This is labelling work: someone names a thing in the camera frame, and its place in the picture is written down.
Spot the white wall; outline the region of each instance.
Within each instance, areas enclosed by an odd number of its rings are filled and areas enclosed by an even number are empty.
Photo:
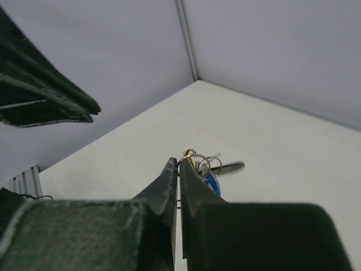
[[[361,133],[201,81],[40,173],[42,190],[131,198],[187,148],[245,161],[241,173],[219,178],[228,201],[323,206],[361,270]],[[177,233],[177,270],[185,270]]]
[[[0,124],[0,182],[49,167],[192,82],[173,0],[0,0],[26,36],[98,101],[93,124]]]
[[[201,77],[361,129],[360,0],[184,0]]]

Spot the metal ring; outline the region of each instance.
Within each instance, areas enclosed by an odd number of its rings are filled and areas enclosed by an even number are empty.
[[[202,165],[202,163],[203,163],[204,161],[206,161],[206,159],[203,158],[203,160],[197,165],[197,167],[196,167],[196,172],[199,173],[199,167]]]
[[[193,152],[194,154],[197,154],[197,152],[192,149],[192,148],[189,148],[188,150],[186,150],[186,152],[184,153],[184,155],[188,155],[190,152]],[[194,156],[194,167],[197,168],[198,165],[199,165],[199,157],[198,156]]]
[[[223,169],[222,161],[220,160],[220,158],[218,158],[218,157],[216,157],[216,156],[208,156],[207,158],[208,158],[208,160],[209,160],[210,158],[212,158],[212,159],[215,159],[215,160],[218,160],[218,161],[219,161],[219,172],[214,175],[215,177],[218,177],[218,175],[220,175],[220,173],[222,172],[222,169]]]
[[[181,161],[183,161],[184,159],[187,159],[187,158],[190,158],[190,157],[201,157],[201,158],[203,158],[203,161],[205,160],[207,163],[208,163],[208,171],[207,171],[207,174],[206,174],[206,176],[210,173],[210,161],[208,160],[208,158],[206,157],[206,156],[204,156],[204,155],[201,155],[201,154],[188,154],[188,155],[185,155],[185,156],[183,156],[180,160],[179,160],[179,162],[178,162],[178,164],[177,164],[177,169],[179,168],[179,164],[181,163]],[[204,178],[204,177],[200,177],[202,180],[204,180],[204,181],[206,181],[207,180],[207,178]]]

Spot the cable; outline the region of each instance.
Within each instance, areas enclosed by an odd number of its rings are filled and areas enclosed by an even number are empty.
[[[23,197],[23,199],[24,199],[24,197],[26,197],[26,198],[28,198],[28,199],[34,199],[34,200],[37,200],[37,198],[35,198],[34,196],[31,196],[31,195],[29,195],[29,194],[20,194],[20,196],[22,196],[22,197]]]
[[[50,195],[45,195],[45,196],[38,196],[37,199],[41,199],[41,198],[51,198],[51,200],[54,200],[52,196]]]

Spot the gray object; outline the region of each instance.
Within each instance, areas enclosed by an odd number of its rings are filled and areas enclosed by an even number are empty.
[[[40,172],[40,168],[35,165],[10,179],[9,183],[4,187],[18,194],[28,194],[35,198],[42,196],[43,193],[39,180]]]
[[[192,34],[190,30],[190,26],[188,23],[186,8],[184,6],[183,0],[175,0],[175,4],[177,5],[177,11],[179,16],[180,27],[182,29],[184,45],[186,46],[188,61],[191,66],[191,71],[193,75],[193,80],[199,80],[199,67],[197,66],[197,56],[194,50]]]

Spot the keychain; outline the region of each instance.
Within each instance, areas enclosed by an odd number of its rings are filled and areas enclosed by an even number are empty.
[[[213,190],[218,196],[221,196],[221,188],[217,177],[223,173],[230,173],[234,171],[241,170],[245,167],[243,161],[233,162],[227,165],[223,165],[222,161],[216,156],[204,156],[197,154],[194,149],[188,149],[183,151],[183,157],[180,159],[181,162],[183,159],[188,159],[195,171],[198,173],[204,184],[206,184],[210,189]],[[210,161],[218,160],[219,166],[211,168]]]

